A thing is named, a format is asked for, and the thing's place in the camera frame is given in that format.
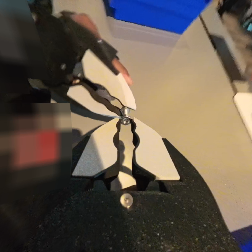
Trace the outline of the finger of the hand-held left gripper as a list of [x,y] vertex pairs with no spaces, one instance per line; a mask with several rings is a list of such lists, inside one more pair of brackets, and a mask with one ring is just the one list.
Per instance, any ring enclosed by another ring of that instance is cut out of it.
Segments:
[[67,97],[95,114],[122,118],[120,109],[111,103],[109,95],[103,90],[95,91],[92,87],[76,85],[68,89]]
[[137,109],[134,95],[123,75],[114,74],[90,49],[84,53],[82,66],[89,81],[103,86],[123,106]]

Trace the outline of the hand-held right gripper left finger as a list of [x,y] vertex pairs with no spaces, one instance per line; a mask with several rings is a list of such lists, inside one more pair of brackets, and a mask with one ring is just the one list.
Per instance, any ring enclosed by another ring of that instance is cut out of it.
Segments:
[[120,120],[115,118],[101,125],[91,135],[73,170],[73,177],[105,179],[119,173],[118,142]]

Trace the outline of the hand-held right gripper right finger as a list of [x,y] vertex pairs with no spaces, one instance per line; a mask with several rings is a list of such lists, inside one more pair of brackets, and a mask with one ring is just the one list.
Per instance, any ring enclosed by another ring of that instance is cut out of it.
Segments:
[[135,178],[145,177],[150,181],[180,180],[163,138],[155,130],[134,118],[132,134],[134,145],[132,172]]

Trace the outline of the steel bolt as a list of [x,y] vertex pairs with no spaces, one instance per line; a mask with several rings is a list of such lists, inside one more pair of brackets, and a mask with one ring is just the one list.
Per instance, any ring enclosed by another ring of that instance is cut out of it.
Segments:
[[121,108],[121,116],[120,116],[120,121],[122,125],[129,125],[132,122],[132,118],[130,117],[130,112],[131,109],[127,107],[122,107]]

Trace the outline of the blue plastic bin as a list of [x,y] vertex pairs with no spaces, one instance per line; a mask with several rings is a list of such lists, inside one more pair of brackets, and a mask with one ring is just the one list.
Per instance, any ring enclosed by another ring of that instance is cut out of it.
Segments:
[[211,2],[211,0],[103,0],[106,15],[109,17],[180,35]]
[[231,232],[241,251],[252,251],[252,225]]

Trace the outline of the person's left hand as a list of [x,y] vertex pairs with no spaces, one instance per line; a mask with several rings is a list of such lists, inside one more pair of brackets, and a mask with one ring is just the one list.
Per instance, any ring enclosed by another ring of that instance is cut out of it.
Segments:
[[[91,20],[91,18],[87,15],[87,14],[72,14],[71,15],[71,19],[73,21],[75,21],[76,23],[78,23],[79,25],[85,27],[86,29],[88,29],[91,33],[93,33],[96,38],[98,40],[101,40],[102,42],[104,42],[104,40],[102,39],[96,24]],[[113,48],[112,46],[108,46],[109,47],[109,54],[110,57],[113,56],[113,59],[111,60],[113,66],[123,75],[124,79],[126,80],[127,84],[130,86],[133,84],[133,80],[130,76],[130,74],[128,73],[127,69],[123,66],[123,64],[119,61],[119,58],[117,56],[117,50],[115,48]]]

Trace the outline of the white poster stand base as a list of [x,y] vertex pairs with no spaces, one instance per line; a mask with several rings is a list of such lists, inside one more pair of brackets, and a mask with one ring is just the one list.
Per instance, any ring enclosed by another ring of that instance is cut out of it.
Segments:
[[250,139],[252,139],[252,93],[238,92],[233,100]]

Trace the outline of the black desk mat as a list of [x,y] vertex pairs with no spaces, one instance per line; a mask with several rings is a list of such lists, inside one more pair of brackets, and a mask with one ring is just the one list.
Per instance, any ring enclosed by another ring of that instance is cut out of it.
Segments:
[[241,72],[235,62],[235,58],[232,55],[225,39],[213,34],[210,34],[209,37],[230,81],[245,81],[245,78],[241,75]]

